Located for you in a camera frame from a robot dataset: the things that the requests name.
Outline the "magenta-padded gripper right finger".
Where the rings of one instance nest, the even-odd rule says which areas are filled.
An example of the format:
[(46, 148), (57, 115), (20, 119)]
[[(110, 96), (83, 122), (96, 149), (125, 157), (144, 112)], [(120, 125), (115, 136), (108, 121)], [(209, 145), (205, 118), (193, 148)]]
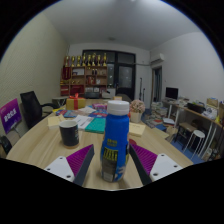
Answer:
[(143, 185), (150, 184), (182, 169), (166, 154), (156, 155), (138, 145), (130, 145), (130, 155)]

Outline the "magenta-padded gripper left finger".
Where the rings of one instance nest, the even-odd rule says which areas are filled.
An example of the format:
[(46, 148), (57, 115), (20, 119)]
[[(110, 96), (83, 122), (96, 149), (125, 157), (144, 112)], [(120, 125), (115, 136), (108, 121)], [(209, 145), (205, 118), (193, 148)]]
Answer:
[(45, 171), (82, 186), (93, 156), (94, 145), (91, 144), (68, 157), (59, 156), (45, 168)]

